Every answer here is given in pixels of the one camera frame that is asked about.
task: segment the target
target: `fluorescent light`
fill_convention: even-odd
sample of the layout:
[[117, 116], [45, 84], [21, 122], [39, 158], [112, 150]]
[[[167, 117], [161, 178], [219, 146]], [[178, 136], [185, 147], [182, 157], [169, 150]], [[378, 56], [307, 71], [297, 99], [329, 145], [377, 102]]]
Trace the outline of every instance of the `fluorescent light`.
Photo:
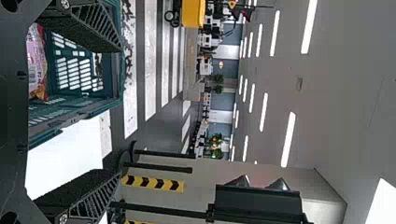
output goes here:
[[265, 114], [267, 113], [268, 93], [264, 94], [262, 99], [262, 118], [260, 119], [260, 132], [264, 130]]
[[238, 121], [239, 121], [239, 110], [236, 110], [235, 129], [238, 128]]
[[290, 112], [288, 129], [286, 130], [285, 145], [283, 146], [282, 160], [280, 162], [280, 165], [282, 167], [288, 166], [291, 140], [293, 138], [295, 122], [296, 122], [296, 115], [293, 112]]
[[233, 103], [233, 119], [235, 119], [236, 103]]
[[247, 56], [247, 44], [248, 44], [248, 37], [245, 36], [245, 40], [244, 40], [244, 58], [246, 58]]
[[248, 136], [245, 136], [245, 144], [244, 144], [244, 156], [242, 157], [242, 161], [247, 160], [247, 154], [248, 154]]
[[243, 98], [243, 102], [245, 102], [247, 100], [247, 90], [248, 90], [248, 79], [245, 78], [245, 88], [244, 88], [244, 98]]
[[393, 223], [396, 188], [384, 179], [379, 179], [366, 224]]
[[248, 41], [248, 52], [247, 52], [247, 57], [250, 58], [251, 56], [251, 46], [253, 44], [253, 32], [250, 32], [250, 39]]
[[271, 41], [271, 49], [270, 49], [270, 56], [271, 56], [271, 57], [274, 57], [274, 55], [275, 55], [276, 38], [277, 38], [277, 28], [278, 28], [278, 26], [279, 26], [279, 16], [280, 16], [280, 11], [278, 10], [278, 11], [275, 13], [273, 38], [272, 38], [272, 41]]
[[233, 147], [233, 134], [231, 134], [231, 139], [230, 139], [230, 149]]
[[307, 54], [309, 45], [311, 44], [312, 30], [314, 28], [315, 14], [317, 13], [318, 0], [309, 0], [308, 12], [306, 14], [306, 22], [303, 36], [303, 44], [301, 45], [301, 53]]
[[241, 75], [239, 79], [239, 95], [242, 94], [242, 85], [244, 85], [244, 75]]
[[262, 23], [259, 26], [259, 36], [257, 37], [256, 58], [260, 56], [261, 47], [262, 47]]
[[251, 114], [253, 111], [253, 104], [254, 104], [254, 91], [256, 89], [256, 84], [251, 85], [251, 94], [250, 94], [250, 105], [248, 106], [248, 112]]
[[233, 147], [233, 151], [231, 152], [231, 161], [233, 161], [233, 155], [235, 154], [235, 147]]
[[239, 58], [242, 58], [243, 47], [244, 47], [244, 40], [241, 40], [241, 46], [239, 46]]

